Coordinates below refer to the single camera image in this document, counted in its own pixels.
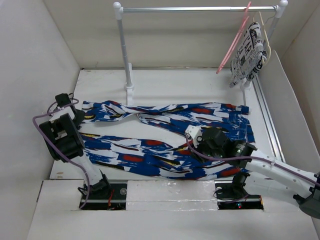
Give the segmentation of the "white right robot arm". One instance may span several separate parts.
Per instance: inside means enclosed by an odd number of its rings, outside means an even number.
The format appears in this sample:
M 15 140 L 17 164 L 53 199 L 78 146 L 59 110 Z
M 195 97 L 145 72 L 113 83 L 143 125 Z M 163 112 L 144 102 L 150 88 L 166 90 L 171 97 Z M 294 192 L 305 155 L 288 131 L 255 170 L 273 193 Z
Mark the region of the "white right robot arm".
M 189 132 L 195 154 L 203 161 L 223 161 L 240 169 L 217 196 L 230 203 L 249 195 L 268 196 L 297 206 L 303 213 L 320 217 L 320 175 L 290 166 L 263 154 L 253 144 L 232 140 L 220 129 Z

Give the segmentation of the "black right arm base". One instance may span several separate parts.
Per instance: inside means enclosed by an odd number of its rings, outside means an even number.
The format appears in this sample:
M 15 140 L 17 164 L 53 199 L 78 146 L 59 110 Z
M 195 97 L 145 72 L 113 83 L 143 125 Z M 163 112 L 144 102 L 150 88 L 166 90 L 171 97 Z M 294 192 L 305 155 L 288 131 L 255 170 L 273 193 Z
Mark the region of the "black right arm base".
M 213 197 L 217 200 L 218 210 L 263 210 L 260 195 L 248 194 L 244 190 L 245 180 L 250 174 L 237 173 L 232 180 L 215 181 Z

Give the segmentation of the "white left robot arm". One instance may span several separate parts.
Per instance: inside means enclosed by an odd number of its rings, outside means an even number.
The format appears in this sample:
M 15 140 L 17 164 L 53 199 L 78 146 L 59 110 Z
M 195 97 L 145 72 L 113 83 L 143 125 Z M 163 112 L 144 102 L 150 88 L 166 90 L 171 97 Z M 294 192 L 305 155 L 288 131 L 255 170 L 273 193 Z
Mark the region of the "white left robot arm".
M 71 96 L 61 93 L 55 96 L 53 112 L 47 111 L 48 121 L 38 125 L 54 160 L 72 164 L 83 172 L 87 183 L 78 190 L 91 199 L 107 199 L 112 193 L 108 178 L 84 156 L 85 144 L 79 133 L 85 118 L 82 110 L 75 108 Z

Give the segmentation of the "pink plastic hanger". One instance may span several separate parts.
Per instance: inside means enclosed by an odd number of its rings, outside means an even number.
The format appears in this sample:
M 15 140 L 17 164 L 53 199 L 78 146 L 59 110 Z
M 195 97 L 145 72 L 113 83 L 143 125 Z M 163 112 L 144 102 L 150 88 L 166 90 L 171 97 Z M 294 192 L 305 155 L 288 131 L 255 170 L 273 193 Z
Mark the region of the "pink plastic hanger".
M 236 33 L 231 45 L 230 45 L 228 51 L 226 52 L 223 60 L 221 61 L 220 65 L 219 65 L 219 67 L 218 67 L 218 69 L 216 71 L 216 74 L 219 74 L 220 71 L 223 69 L 223 67 L 226 65 L 226 63 L 230 59 L 233 51 L 235 50 L 235 48 L 236 48 L 236 46 L 238 44 L 238 42 L 239 42 L 239 40 L 241 38 L 241 35 L 244 32 L 245 26 L 246 26 L 246 24 L 247 24 L 247 22 L 249 20 L 248 12 L 249 12 L 249 8 L 250 8 L 251 4 L 252 4 L 252 2 L 249 1 L 247 6 L 246 6 L 246 8 L 245 8 L 245 10 L 244 10 L 244 15 L 243 15 L 243 18 L 242 18 L 242 22 L 241 22 L 241 24 L 239 26 L 239 29 L 238 29 L 238 31 L 237 31 L 237 33 Z

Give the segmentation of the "blue white red patterned trousers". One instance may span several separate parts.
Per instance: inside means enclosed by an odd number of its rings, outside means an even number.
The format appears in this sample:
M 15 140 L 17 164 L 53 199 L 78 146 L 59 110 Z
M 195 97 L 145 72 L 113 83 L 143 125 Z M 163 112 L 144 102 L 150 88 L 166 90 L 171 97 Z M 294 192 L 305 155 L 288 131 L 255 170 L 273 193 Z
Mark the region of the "blue white red patterned trousers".
M 188 148 L 189 126 L 221 130 L 232 141 L 255 143 L 245 105 L 205 102 L 128 106 L 84 101 L 80 135 L 95 165 L 176 180 L 213 180 L 240 172 L 224 161 L 200 160 Z

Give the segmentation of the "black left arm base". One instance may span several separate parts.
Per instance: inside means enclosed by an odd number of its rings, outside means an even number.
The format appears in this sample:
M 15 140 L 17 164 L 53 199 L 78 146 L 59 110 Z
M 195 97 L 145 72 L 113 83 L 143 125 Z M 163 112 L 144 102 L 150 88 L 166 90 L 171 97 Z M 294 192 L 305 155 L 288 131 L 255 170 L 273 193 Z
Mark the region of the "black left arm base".
M 82 197 L 79 203 L 81 210 L 89 211 L 122 211 L 126 209 L 128 182 L 125 180 L 109 180 L 105 174 L 102 179 L 90 185 L 87 197 L 87 185 L 79 187 Z

